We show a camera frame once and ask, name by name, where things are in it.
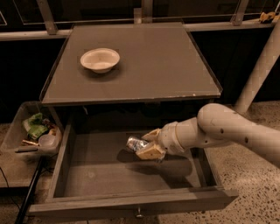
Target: speckled floor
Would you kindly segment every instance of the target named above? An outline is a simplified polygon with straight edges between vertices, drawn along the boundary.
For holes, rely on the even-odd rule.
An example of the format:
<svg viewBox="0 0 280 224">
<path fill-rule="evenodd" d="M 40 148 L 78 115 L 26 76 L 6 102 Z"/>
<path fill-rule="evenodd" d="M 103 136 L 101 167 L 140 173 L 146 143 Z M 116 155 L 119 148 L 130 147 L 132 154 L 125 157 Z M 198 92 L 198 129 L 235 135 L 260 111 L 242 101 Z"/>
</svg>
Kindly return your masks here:
<svg viewBox="0 0 280 224">
<path fill-rule="evenodd" d="M 248 113 L 248 119 L 280 130 L 280 101 L 267 101 L 253 103 Z M 0 125 L 0 143 L 9 124 Z M 92 224 L 172 224 L 172 223 L 280 223 L 280 168 L 275 167 L 250 150 L 233 143 L 223 148 L 207 149 L 218 170 L 225 189 L 236 189 L 239 197 L 228 207 L 219 211 L 206 211 L 195 213 L 176 213 L 151 216 L 136 219 L 90 220 Z M 0 155 L 0 165 L 7 171 L 7 179 L 12 185 L 17 185 L 13 172 L 15 169 L 26 168 L 11 155 Z M 5 183 L 0 177 L 0 184 Z M 46 194 L 50 184 L 50 174 L 47 172 L 38 182 L 36 195 Z M 18 204 L 22 197 L 15 197 Z M 0 200 L 0 223 L 14 223 L 18 214 L 17 207 L 9 197 Z M 44 223 L 37 218 L 26 218 L 26 223 Z"/>
</svg>

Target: open drawer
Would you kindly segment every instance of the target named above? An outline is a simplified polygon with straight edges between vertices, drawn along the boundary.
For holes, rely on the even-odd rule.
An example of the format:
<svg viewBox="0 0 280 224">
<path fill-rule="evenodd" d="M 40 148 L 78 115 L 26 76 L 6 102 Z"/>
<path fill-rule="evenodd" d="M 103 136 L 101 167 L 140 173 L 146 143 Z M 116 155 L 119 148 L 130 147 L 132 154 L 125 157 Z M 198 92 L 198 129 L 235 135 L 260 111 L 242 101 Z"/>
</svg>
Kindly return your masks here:
<svg viewBox="0 0 280 224">
<path fill-rule="evenodd" d="M 165 113 L 139 111 L 76 114 L 69 120 L 48 198 L 29 214 L 56 221 L 222 209 L 238 193 L 225 190 L 204 149 L 192 157 L 142 161 L 125 150 L 129 136 L 141 136 L 165 120 Z"/>
</svg>

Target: aluminum foil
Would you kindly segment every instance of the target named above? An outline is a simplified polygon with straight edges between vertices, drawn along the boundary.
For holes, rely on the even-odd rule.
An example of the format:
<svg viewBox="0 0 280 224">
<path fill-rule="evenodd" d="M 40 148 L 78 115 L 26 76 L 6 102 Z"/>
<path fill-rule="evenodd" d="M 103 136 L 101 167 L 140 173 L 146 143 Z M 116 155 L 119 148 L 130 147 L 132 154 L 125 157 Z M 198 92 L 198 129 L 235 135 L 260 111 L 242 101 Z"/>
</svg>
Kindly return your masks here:
<svg viewBox="0 0 280 224">
<path fill-rule="evenodd" d="M 147 141 L 139 139 L 135 136 L 130 136 L 126 143 L 128 151 L 137 152 L 148 144 Z"/>
</svg>

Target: plastic container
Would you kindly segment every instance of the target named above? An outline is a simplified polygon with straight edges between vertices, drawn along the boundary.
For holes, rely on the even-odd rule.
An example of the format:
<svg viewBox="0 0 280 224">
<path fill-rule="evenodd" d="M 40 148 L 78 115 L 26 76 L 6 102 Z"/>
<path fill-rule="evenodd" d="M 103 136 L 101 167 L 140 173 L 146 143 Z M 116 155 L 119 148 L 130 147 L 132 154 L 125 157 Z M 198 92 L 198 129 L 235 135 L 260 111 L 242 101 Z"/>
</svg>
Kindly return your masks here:
<svg viewBox="0 0 280 224">
<path fill-rule="evenodd" d="M 39 112 L 43 113 L 44 116 L 50 115 L 49 109 L 43 107 L 39 101 L 27 101 L 21 104 L 1 145 L 2 152 L 15 152 L 19 157 L 50 155 L 58 152 L 62 137 L 59 130 L 57 130 L 54 143 L 51 146 L 21 146 L 22 140 L 26 139 L 27 136 L 22 121 Z"/>
</svg>

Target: white bowl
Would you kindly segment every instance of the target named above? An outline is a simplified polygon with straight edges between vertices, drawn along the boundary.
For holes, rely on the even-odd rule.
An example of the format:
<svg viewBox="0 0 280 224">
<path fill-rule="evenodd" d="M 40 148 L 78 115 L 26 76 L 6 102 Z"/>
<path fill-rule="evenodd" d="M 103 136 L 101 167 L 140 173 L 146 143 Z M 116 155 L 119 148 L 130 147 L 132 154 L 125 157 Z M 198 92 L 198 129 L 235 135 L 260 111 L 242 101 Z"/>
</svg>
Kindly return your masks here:
<svg viewBox="0 0 280 224">
<path fill-rule="evenodd" d="M 97 74 L 105 74 L 120 60 L 120 55 L 108 48 L 98 48 L 86 52 L 80 58 L 80 63 Z"/>
<path fill-rule="evenodd" d="M 55 136 L 53 135 L 43 135 L 38 139 L 39 146 L 52 146 L 54 144 Z"/>
</svg>

